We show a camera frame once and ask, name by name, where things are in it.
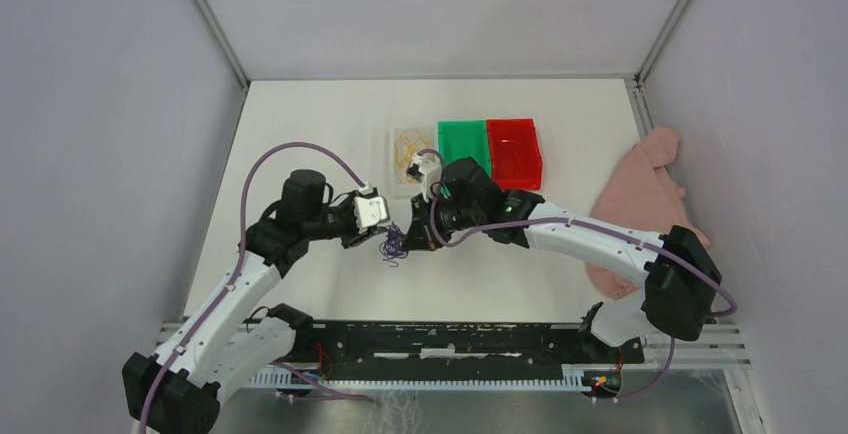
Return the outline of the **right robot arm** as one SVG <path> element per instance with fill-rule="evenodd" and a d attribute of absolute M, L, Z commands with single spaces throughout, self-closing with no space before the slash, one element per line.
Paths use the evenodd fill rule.
<path fill-rule="evenodd" d="M 649 334 L 694 342 L 714 315 L 721 275 L 687 228 L 662 234 L 579 216 L 534 192 L 501 189 L 471 157 L 442 165 L 417 154 L 406 175 L 421 187 L 410 201 L 406 252 L 456 247 L 481 233 L 499 244 L 586 261 L 635 285 L 635 292 L 597 303 L 583 318 L 577 346 L 591 362 Z"/>

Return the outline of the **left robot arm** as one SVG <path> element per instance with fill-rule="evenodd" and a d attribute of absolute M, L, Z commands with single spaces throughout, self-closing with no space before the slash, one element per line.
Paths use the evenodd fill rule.
<path fill-rule="evenodd" d="M 314 333 L 301 325 L 311 318 L 293 308 L 270 313 L 241 339 L 235 335 L 310 243 L 337 239 L 349 249 L 388 225 L 388 203 L 376 188 L 365 185 L 333 203 L 328 187 L 317 171 L 293 171 L 280 198 L 246 228 L 233 266 L 197 311 L 152 354 L 126 361 L 128 411 L 140 430 L 208 433 L 224 404 L 260 370 L 312 353 Z"/>

